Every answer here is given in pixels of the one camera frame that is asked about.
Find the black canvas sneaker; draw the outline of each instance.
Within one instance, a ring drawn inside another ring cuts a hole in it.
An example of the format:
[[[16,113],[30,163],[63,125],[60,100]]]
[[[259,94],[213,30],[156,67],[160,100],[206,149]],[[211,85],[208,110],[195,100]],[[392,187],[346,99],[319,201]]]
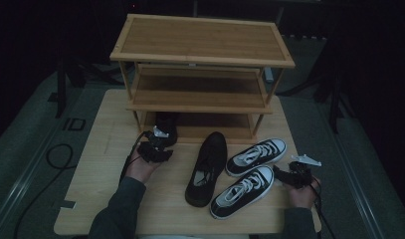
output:
[[[227,219],[267,195],[273,183],[274,172],[270,167],[263,165],[252,169],[212,201],[212,216]]]
[[[186,201],[196,207],[209,204],[215,183],[227,162],[227,143],[221,132],[211,133],[199,149],[192,177],[187,185]]]
[[[174,145],[177,142],[176,122],[179,113],[157,112],[155,115],[154,133],[162,139],[165,147]]]
[[[240,177],[261,164],[279,161],[286,151],[286,143],[279,138],[263,140],[230,158],[226,171]]]

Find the gray sleeve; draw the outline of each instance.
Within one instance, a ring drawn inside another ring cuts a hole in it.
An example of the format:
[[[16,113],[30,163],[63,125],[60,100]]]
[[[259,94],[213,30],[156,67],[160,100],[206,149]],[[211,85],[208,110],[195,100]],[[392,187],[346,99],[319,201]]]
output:
[[[313,218],[307,208],[289,208],[285,211],[283,239],[315,239]]]
[[[145,190],[140,181],[125,177],[109,200],[108,207],[94,219],[88,238],[133,238],[137,209]]]

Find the white shoelace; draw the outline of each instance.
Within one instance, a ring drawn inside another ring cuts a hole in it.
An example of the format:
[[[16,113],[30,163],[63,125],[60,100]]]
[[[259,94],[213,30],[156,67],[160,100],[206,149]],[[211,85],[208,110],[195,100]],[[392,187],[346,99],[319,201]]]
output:
[[[246,164],[250,164],[259,157],[272,154],[276,151],[276,146],[268,141],[266,144],[256,145],[244,154],[237,155],[235,158],[244,161]]]
[[[227,202],[234,203],[239,200],[245,193],[250,192],[253,188],[259,189],[264,186],[265,182],[259,172],[254,172],[248,178],[243,179],[239,184],[234,185],[225,195]]]

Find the shoe rack shelf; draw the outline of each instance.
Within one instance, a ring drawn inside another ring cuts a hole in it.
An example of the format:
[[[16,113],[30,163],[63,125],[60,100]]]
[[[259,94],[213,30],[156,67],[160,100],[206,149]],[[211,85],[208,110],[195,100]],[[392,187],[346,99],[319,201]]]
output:
[[[110,55],[119,61],[139,130],[156,112],[178,112],[178,142],[214,130],[254,143],[284,68],[295,66],[274,23],[129,14]],[[124,62],[135,63],[134,79]],[[267,93],[263,70],[279,70]]]

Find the shoe rack leg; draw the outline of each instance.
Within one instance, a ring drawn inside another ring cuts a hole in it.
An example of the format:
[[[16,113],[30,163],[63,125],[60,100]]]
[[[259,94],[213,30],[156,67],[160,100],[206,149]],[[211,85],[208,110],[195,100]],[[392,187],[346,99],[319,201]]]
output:
[[[284,72],[284,69],[280,68],[279,73],[278,73],[278,77],[274,81],[273,87],[271,88],[270,92],[268,93],[267,104],[269,104],[271,102],[271,99],[273,98],[273,95],[276,92],[277,86],[279,85],[279,83],[280,83],[280,81],[281,81],[281,79],[283,77],[283,72]]]
[[[131,101],[130,83],[129,83],[129,80],[128,80],[128,72],[127,72],[127,68],[125,67],[125,62],[118,62],[118,63],[120,65],[121,75],[122,75],[123,80],[124,80],[124,86],[125,86],[125,89],[127,91],[128,100]]]
[[[139,116],[137,115],[137,112],[136,112],[136,111],[133,111],[133,116],[134,116],[134,119],[136,120],[137,130],[138,130],[139,132],[142,132],[142,131],[143,131],[143,128],[140,126]]]
[[[262,78],[263,74],[264,74],[265,68],[261,68],[259,70],[259,74],[258,74],[258,78]]]
[[[138,62],[134,62],[134,72],[136,73],[136,74],[139,74],[140,73],[140,68],[139,68],[139,63]]]
[[[254,131],[252,132],[252,135],[256,135],[258,133],[259,126],[261,125],[262,119],[264,118],[264,115],[259,115],[258,120],[256,121]]]

